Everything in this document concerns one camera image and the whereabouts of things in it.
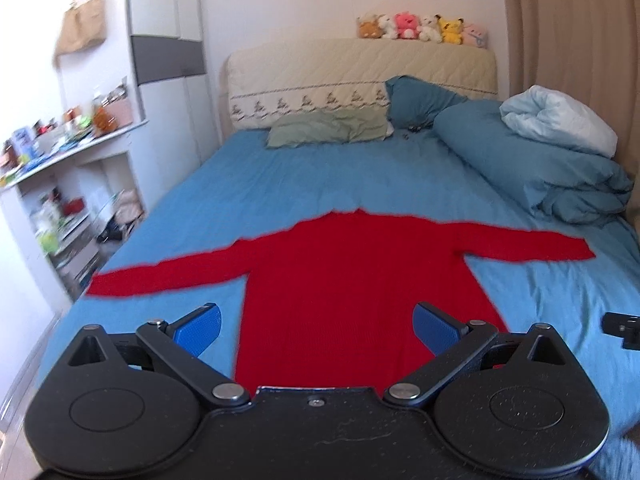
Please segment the red knit sweater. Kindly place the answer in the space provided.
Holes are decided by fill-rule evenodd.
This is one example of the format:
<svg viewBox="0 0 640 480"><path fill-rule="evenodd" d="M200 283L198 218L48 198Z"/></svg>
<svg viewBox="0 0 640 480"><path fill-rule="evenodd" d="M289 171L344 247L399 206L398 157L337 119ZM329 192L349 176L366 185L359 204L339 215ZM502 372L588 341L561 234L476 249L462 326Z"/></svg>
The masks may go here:
<svg viewBox="0 0 640 480"><path fill-rule="evenodd" d="M592 252L580 238L549 231L331 212L211 252L102 273L89 294L127 298L245 278L240 385L383 392L434 356L413 330L417 304L502 325L466 265L471 256L555 262Z"/></svg>

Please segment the blue bed sheet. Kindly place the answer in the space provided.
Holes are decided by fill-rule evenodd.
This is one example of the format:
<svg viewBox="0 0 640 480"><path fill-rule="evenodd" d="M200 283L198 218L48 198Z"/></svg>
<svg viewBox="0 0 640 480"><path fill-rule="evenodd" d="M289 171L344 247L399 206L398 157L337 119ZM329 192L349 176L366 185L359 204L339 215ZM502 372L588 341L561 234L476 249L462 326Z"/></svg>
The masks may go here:
<svg viewBox="0 0 640 480"><path fill-rule="evenodd" d="M276 150L267 148L261 131L235 133L160 201L107 266L116 270L223 248L356 209L583 238L594 253L587 261L468 263L510 330L546 322L562 335L608 407L614 437L637 425L638 353L600 327L606 312L639 311L634 230L620 219L571 226L534 216L429 132Z"/></svg>

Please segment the teal folded duvet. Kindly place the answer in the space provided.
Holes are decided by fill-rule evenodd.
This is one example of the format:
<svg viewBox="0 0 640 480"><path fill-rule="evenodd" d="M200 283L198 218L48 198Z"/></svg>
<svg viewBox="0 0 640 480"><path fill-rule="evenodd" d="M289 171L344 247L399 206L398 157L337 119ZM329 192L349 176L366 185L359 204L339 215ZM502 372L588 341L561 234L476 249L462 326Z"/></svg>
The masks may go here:
<svg viewBox="0 0 640 480"><path fill-rule="evenodd" d="M513 132L500 103L469 100L440 112L433 131L498 191L538 218L603 224L623 214L632 181L612 159Z"/></svg>

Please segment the white cluttered shelf unit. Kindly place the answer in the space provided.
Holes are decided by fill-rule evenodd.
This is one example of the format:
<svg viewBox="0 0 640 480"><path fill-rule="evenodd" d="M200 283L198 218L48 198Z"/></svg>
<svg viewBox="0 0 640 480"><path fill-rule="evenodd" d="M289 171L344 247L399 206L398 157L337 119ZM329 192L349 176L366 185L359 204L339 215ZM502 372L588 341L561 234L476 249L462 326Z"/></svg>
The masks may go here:
<svg viewBox="0 0 640 480"><path fill-rule="evenodd" d="M25 267L24 271L9 270L8 280L20 289L35 289L55 314L67 311L74 297L43 251L32 223L43 196L54 193L64 200L84 202L84 208L74 215L72 230L62 236L63 246L76 240L78 229L96 226L99 213L123 190L135 190L147 214L157 204L152 190L153 153L144 138L148 122L134 77L128 80L128 96L134 113L130 125L58 153L1 189L1 220L9 235L8 248Z"/></svg>

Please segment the sage green pillow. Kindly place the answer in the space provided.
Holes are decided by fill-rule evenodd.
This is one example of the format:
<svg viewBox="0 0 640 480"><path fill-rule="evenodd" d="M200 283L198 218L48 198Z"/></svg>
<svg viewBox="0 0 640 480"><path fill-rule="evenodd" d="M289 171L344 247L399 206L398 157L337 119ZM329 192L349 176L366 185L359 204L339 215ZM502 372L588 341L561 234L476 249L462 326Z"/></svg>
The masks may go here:
<svg viewBox="0 0 640 480"><path fill-rule="evenodd" d="M303 144L382 141L394 133L384 110L375 107L314 110L279 118L267 136L268 148Z"/></svg>

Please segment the dark teal pillow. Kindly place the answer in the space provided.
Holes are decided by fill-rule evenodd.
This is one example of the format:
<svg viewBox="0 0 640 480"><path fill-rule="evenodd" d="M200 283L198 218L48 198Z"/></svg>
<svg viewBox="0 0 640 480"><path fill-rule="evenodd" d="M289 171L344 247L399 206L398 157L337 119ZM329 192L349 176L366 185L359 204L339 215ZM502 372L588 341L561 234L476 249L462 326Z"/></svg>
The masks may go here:
<svg viewBox="0 0 640 480"><path fill-rule="evenodd" d="M387 119L399 129L419 131L431 128L443 110L468 99L438 84L413 76L396 76L385 81Z"/></svg>

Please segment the white light blue blanket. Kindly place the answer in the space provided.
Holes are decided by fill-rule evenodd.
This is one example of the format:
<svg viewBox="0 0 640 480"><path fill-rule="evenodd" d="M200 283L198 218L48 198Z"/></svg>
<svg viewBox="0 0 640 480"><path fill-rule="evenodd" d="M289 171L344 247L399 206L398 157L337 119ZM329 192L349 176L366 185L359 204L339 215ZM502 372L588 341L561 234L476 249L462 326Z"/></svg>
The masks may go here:
<svg viewBox="0 0 640 480"><path fill-rule="evenodd" d="M558 90L534 84L499 106L502 121L523 138L612 159L614 130L590 107Z"/></svg>

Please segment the cream quilted headboard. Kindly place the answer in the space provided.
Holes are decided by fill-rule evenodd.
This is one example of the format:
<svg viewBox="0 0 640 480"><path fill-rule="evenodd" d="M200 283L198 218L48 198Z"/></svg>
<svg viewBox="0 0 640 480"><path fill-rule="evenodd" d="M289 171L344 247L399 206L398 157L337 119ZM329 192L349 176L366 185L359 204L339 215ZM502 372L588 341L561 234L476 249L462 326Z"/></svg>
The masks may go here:
<svg viewBox="0 0 640 480"><path fill-rule="evenodd" d="M413 76L470 99L495 99L495 55L416 40L333 38L270 42L224 64L228 130L268 129L291 113L388 107L385 81Z"/></svg>

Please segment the pale pink plush toy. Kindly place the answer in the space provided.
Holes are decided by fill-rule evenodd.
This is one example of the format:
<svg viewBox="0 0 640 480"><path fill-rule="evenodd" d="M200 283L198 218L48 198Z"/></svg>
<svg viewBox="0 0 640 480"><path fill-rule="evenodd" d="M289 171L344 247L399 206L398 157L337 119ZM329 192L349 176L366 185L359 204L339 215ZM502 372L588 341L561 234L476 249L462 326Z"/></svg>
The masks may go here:
<svg viewBox="0 0 640 480"><path fill-rule="evenodd" d="M469 47L486 49L488 30L482 25L465 23L462 29L462 44Z"/></svg>

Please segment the yellow Pikachu plush toy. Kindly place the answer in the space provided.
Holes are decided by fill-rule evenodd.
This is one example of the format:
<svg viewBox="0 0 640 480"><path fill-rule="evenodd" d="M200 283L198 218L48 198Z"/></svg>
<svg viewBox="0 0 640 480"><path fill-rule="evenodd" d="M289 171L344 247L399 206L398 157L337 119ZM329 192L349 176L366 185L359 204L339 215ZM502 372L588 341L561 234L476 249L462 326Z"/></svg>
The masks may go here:
<svg viewBox="0 0 640 480"><path fill-rule="evenodd" d="M442 41L446 44L463 44L464 19L445 20L439 14L436 15Z"/></svg>

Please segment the white bear plush toy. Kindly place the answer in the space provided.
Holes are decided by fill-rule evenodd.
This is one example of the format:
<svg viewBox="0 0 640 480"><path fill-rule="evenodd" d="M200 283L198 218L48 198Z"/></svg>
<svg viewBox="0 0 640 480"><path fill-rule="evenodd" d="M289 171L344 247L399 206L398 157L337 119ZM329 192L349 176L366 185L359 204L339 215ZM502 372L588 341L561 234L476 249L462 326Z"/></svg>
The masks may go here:
<svg viewBox="0 0 640 480"><path fill-rule="evenodd" d="M421 16L418 32L421 41L433 41L441 44L442 32L439 26L439 15Z"/></svg>

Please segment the beige curtain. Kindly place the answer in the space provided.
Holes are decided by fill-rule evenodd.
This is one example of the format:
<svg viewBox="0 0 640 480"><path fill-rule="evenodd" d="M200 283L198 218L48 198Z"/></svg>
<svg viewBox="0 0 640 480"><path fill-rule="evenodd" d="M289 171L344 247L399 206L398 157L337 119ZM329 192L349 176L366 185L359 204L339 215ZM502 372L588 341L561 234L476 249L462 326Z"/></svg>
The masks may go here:
<svg viewBox="0 0 640 480"><path fill-rule="evenodd" d="M639 169L639 0L504 0L510 91L533 84L588 105Z"/></svg>

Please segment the white grey wardrobe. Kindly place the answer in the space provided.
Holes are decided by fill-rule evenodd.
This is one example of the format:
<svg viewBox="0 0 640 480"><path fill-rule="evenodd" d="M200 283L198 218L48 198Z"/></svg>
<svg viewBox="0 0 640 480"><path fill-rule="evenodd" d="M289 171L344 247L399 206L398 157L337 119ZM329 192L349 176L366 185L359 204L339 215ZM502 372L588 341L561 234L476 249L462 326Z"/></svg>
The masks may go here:
<svg viewBox="0 0 640 480"><path fill-rule="evenodd" d="M220 147L206 66L201 0L128 0L141 131L129 158L145 209Z"/></svg>

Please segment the brown plush toy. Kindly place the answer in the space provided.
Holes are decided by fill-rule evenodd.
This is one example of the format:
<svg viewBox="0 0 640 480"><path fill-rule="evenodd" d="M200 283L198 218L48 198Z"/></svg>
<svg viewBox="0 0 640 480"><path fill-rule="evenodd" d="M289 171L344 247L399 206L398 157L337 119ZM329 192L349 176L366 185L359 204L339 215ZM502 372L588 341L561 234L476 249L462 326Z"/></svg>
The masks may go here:
<svg viewBox="0 0 640 480"><path fill-rule="evenodd" d="M378 24L378 14L369 13L357 18L357 32L361 39L380 39L383 31Z"/></svg>

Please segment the beige tote bag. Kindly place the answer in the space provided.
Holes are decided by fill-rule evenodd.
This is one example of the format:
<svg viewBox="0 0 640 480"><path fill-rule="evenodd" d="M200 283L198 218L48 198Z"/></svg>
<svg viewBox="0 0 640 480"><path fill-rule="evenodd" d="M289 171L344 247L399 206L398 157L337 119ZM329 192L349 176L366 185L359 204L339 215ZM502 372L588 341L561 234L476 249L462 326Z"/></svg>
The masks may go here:
<svg viewBox="0 0 640 480"><path fill-rule="evenodd" d="M61 56L85 51L106 40L105 0L72 0L64 14L53 63Z"/></svg>

